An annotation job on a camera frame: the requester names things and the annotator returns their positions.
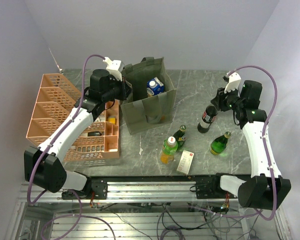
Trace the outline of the cola glass bottle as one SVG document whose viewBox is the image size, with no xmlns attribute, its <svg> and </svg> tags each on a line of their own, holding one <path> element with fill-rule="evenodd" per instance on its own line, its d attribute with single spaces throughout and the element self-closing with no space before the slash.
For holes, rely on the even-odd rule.
<svg viewBox="0 0 300 240">
<path fill-rule="evenodd" d="M 202 114 L 201 120 L 197 125 L 197 130 L 204 134 L 210 129 L 211 124 L 216 120 L 218 110 L 212 104 L 208 105 Z"/>
</svg>

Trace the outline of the green canvas tote bag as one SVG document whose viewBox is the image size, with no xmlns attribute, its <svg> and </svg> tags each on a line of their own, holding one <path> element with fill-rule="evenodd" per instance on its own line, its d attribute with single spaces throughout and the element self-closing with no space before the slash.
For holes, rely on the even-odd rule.
<svg viewBox="0 0 300 240">
<path fill-rule="evenodd" d="M 127 64 L 121 74 L 132 86 L 132 93 L 120 106 L 131 135 L 172 122 L 177 89 L 163 57 L 144 57 L 140 63 Z M 164 92 L 148 96 L 147 83 L 155 77 L 163 83 Z"/>
</svg>

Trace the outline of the blue pineapple juice carton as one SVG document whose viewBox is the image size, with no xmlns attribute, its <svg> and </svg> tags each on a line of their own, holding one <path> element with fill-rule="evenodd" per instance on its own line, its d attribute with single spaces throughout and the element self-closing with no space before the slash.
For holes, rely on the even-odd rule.
<svg viewBox="0 0 300 240">
<path fill-rule="evenodd" d="M 163 93 L 164 91 L 165 86 L 157 77 L 154 77 L 147 82 L 146 92 L 148 97 L 156 96 Z"/>
</svg>

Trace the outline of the green tea plastic bottle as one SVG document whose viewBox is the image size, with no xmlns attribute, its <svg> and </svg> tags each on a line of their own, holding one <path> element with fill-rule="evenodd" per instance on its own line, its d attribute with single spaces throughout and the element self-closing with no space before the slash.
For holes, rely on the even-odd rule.
<svg viewBox="0 0 300 240">
<path fill-rule="evenodd" d="M 175 137 L 170 136 L 164 142 L 160 154 L 160 160 L 163 164 L 169 164 L 174 160 L 175 153 L 178 149 L 178 143 Z"/>
</svg>

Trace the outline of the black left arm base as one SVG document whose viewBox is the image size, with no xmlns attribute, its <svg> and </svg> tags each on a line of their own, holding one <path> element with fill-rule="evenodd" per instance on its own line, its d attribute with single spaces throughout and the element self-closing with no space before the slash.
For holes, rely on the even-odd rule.
<svg viewBox="0 0 300 240">
<path fill-rule="evenodd" d="M 105 178 L 99 177 L 75 177 L 66 180 L 61 188 L 63 200 L 75 199 L 75 194 L 80 199 L 105 200 L 108 195 L 108 184 Z"/>
</svg>

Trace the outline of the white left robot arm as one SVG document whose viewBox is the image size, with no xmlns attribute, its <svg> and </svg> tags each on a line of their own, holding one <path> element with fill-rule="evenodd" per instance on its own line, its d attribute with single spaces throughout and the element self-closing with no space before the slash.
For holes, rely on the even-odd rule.
<svg viewBox="0 0 300 240">
<path fill-rule="evenodd" d="M 66 171 L 62 161 L 80 134 L 106 109 L 106 103 L 126 100 L 131 90 L 121 70 L 94 70 L 84 95 L 60 127 L 38 147 L 30 146 L 24 151 L 25 180 L 51 193 L 71 189 L 79 198 L 88 198 L 92 193 L 90 178 Z"/>
</svg>

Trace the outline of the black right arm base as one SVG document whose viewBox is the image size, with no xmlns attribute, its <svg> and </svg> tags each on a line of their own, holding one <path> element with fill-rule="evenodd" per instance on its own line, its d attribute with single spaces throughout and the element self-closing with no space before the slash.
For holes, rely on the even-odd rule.
<svg viewBox="0 0 300 240">
<path fill-rule="evenodd" d="M 194 192 L 197 199 L 221 199 L 226 196 L 226 191 L 220 187 L 221 176 L 235 176 L 243 179 L 243 174 L 216 173 L 214 175 L 195 175 Z"/>
</svg>

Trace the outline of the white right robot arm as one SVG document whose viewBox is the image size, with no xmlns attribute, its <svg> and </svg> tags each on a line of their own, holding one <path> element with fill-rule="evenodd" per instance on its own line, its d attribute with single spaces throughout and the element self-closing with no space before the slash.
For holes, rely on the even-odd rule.
<svg viewBox="0 0 300 240">
<path fill-rule="evenodd" d="M 291 190 L 291 182 L 282 177 L 274 159 L 267 113 L 259 108 L 261 93 L 261 83 L 246 80 L 241 91 L 221 87 L 211 100 L 218 111 L 233 111 L 247 141 L 251 177 L 242 180 L 232 174 L 219 173 L 219 181 L 211 184 L 210 192 L 216 198 L 229 192 L 245 208 L 277 210 Z"/>
</svg>

